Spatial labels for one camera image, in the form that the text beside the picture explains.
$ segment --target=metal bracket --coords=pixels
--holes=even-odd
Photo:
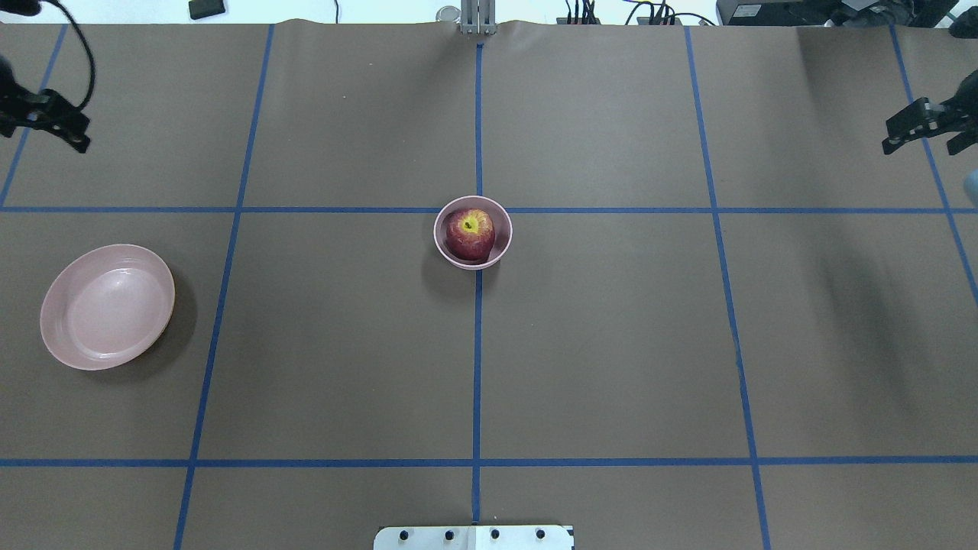
[[[571,526],[384,527],[374,550],[574,550]]]
[[[496,34],[496,0],[462,0],[462,34]]]

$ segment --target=metal plate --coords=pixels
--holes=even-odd
[[[374,550],[572,550],[574,527],[466,526],[385,527],[374,538]]]

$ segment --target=plate rim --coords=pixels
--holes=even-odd
[[[45,310],[47,310],[49,307],[51,307],[51,305],[49,305],[49,303],[51,303],[50,300],[52,299],[52,296],[51,296],[52,291],[54,291],[55,290],[55,287],[58,286],[58,284],[66,277],[66,275],[71,272],[72,268],[75,268],[76,265],[78,265],[80,262],[84,261],[86,257],[88,257],[88,256],[90,256],[90,255],[92,255],[92,254],[94,254],[96,252],[101,252],[101,251],[103,251],[105,249],[137,249],[137,250],[139,250],[141,252],[146,253],[152,261],[158,261],[159,264],[163,266],[163,270],[166,273],[166,282],[168,283],[168,286],[164,287],[163,289],[165,291],[168,290],[169,293],[170,293],[170,301],[169,301],[169,304],[166,306],[166,309],[167,309],[166,316],[165,316],[166,322],[165,323],[162,323],[162,325],[160,326],[160,328],[159,328],[158,331],[154,331],[155,334],[153,334],[153,338],[151,340],[149,340],[149,343],[145,347],[143,347],[142,349],[139,349],[136,352],[136,354],[133,355],[132,357],[129,357],[129,358],[124,359],[122,361],[119,361],[116,358],[116,359],[113,359],[111,361],[106,361],[106,363],[104,365],[97,365],[97,366],[80,366],[80,365],[77,365],[77,364],[71,364],[70,362],[68,362],[68,361],[64,360],[62,357],[60,357],[51,348],[51,343],[48,342],[48,335],[47,335],[47,333],[45,331],[45,328],[44,328],[44,319],[45,319],[45,314],[44,313],[45,313]],[[151,346],[153,346],[153,344],[155,344],[156,341],[159,340],[159,337],[160,337],[160,335],[163,334],[163,331],[166,330],[166,327],[169,326],[170,320],[173,317],[173,307],[174,307],[175,303],[176,303],[176,285],[175,285],[175,282],[174,282],[174,279],[173,279],[173,272],[170,270],[170,266],[167,265],[167,263],[163,260],[163,258],[161,258],[159,256],[159,254],[157,254],[156,252],[153,252],[152,250],[150,250],[150,249],[148,249],[146,247],[142,247],[140,245],[133,245],[131,243],[116,243],[116,244],[113,244],[113,245],[105,245],[103,247],[98,247],[96,249],[93,249],[93,250],[91,250],[89,252],[86,252],[86,253],[82,254],[81,256],[77,257],[74,261],[72,261],[67,266],[65,266],[65,268],[61,270],[61,272],[58,274],[58,276],[55,277],[54,281],[52,281],[51,282],[51,285],[48,287],[47,292],[44,294],[44,300],[41,302],[41,309],[40,309],[40,312],[38,314],[38,325],[39,325],[38,328],[40,329],[40,332],[41,332],[41,340],[44,342],[44,346],[47,348],[48,353],[50,353],[51,356],[53,356],[59,362],[61,362],[62,364],[66,365],[68,367],[71,367],[72,369],[77,369],[77,370],[81,370],[81,371],[102,371],[102,370],[110,369],[110,368],[113,368],[113,367],[117,367],[119,365],[124,365],[125,363],[128,363],[129,361],[132,361],[136,357],[139,357],[144,352],[146,352],[147,349],[149,349]]]

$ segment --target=apple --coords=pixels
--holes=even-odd
[[[496,242],[492,218],[479,208],[461,208],[445,219],[445,246],[458,259],[485,260]]]

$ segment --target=grid line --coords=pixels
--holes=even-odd
[[[689,57],[689,79],[692,83],[692,98],[696,106],[696,123],[699,126],[699,145],[703,153],[703,169],[706,172],[706,186],[710,194],[710,207],[713,209],[713,233],[717,241],[717,254],[720,257],[720,273],[724,281],[724,297],[727,302],[727,318],[731,326],[733,350],[736,359],[736,370],[740,384],[740,406],[743,411],[743,425],[747,435],[747,451],[750,453],[750,470],[754,480],[754,498],[757,501],[757,518],[761,530],[761,542],[765,550],[771,550],[771,536],[768,532],[768,513],[764,503],[764,486],[761,483],[761,467],[757,460],[757,442],[754,439],[754,423],[750,414],[750,396],[747,392],[747,376],[743,369],[743,353],[740,349],[740,333],[736,325],[734,310],[734,292],[731,289],[730,271],[727,268],[727,252],[724,247],[723,228],[720,224],[720,212],[717,210],[717,190],[713,181],[713,165],[710,161],[709,141],[706,139],[706,123],[703,118],[703,106],[699,96],[699,82],[696,78],[696,59],[692,49],[692,37],[689,27],[683,27],[686,36],[686,51]]]
[[[61,52],[62,44],[65,43],[65,34],[67,33],[67,24],[63,24],[61,31],[58,33],[58,39],[55,40],[54,50],[51,51],[51,57],[48,58],[48,66],[44,69],[44,76],[41,78],[40,89],[48,87],[48,80],[51,79],[51,73],[55,69],[55,61],[58,60],[58,54]],[[21,154],[23,153],[23,148],[27,145],[27,136],[30,135],[30,128],[21,129],[21,140],[17,144],[17,150],[14,152],[14,158],[10,161],[10,169],[7,170],[7,178],[4,180],[3,189],[0,190],[0,206],[3,206],[7,202],[7,195],[10,193],[10,186],[14,183],[14,173],[17,172],[17,165],[21,163]]]
[[[475,45],[475,194],[482,195],[482,48]],[[482,270],[475,272],[475,324],[472,347],[472,523],[482,501]]]
[[[217,343],[221,335],[221,323],[224,319],[224,304],[228,295],[228,283],[231,279],[231,268],[234,264],[235,247],[238,243],[238,229],[241,226],[242,209],[245,205],[247,177],[251,165],[251,152],[254,148],[254,136],[258,130],[258,116],[261,113],[261,100],[265,91],[265,76],[268,73],[268,60],[272,53],[272,39],[275,36],[275,25],[268,25],[265,38],[265,54],[261,61],[261,73],[258,75],[258,89],[255,92],[254,108],[251,113],[251,126],[248,130],[247,146],[244,150],[242,179],[238,187],[238,203],[235,206],[235,218],[231,224],[231,236],[228,240],[228,252],[224,260],[224,274],[221,277],[221,290],[217,298],[217,308],[214,313],[214,328],[210,337],[210,349],[207,353],[207,364],[203,373],[203,383],[200,388],[200,403],[197,411],[197,421],[194,425],[194,438],[191,442],[190,460],[187,465],[187,477],[184,480],[183,497],[180,499],[180,513],[177,517],[176,533],[173,537],[173,550],[180,550],[183,544],[184,529],[187,526],[187,513],[190,509],[191,493],[194,488],[198,454],[200,452],[200,435],[203,431],[203,418],[207,409],[207,397],[210,393],[210,381],[214,371],[214,358],[217,355]]]
[[[468,458],[222,458],[198,459],[200,468],[471,468]],[[481,468],[657,468],[669,466],[751,466],[747,457],[657,457],[657,458],[480,458]],[[845,466],[886,464],[974,464],[978,455],[839,455],[839,456],[759,456],[760,466]],[[190,460],[145,458],[5,458],[0,468],[187,468]]]
[[[900,38],[897,36],[897,29],[895,26],[890,24],[890,39],[893,42],[893,53],[897,56],[897,65],[900,67],[900,77],[904,82],[904,91],[907,93],[907,102],[913,103],[913,91],[911,89],[911,81],[907,75],[907,66],[904,64],[904,54],[900,48]],[[957,231],[957,223],[955,222],[954,212],[951,210],[951,202],[948,201],[948,193],[944,189],[944,182],[941,181],[941,173],[937,169],[937,162],[934,161],[934,152],[930,149],[930,141],[927,138],[921,139],[923,142],[923,150],[927,155],[927,162],[930,164],[930,172],[934,175],[934,185],[937,186],[937,193],[941,196],[941,205],[944,207],[943,212],[948,217],[948,226],[951,228],[951,234],[955,238],[955,247],[957,247],[957,255],[960,256],[961,266],[964,268],[964,275],[968,280],[968,287],[971,289],[971,297],[975,301],[975,305],[978,305],[978,284],[975,284],[975,276],[971,271],[971,264],[968,261],[968,254],[964,250],[964,243],[961,241],[961,235]]]
[[[236,206],[0,206],[9,213],[235,213]],[[434,214],[440,206],[242,206],[241,213]],[[510,214],[863,214],[945,215],[946,208],[821,206],[509,206]],[[978,214],[978,208],[951,208]]]

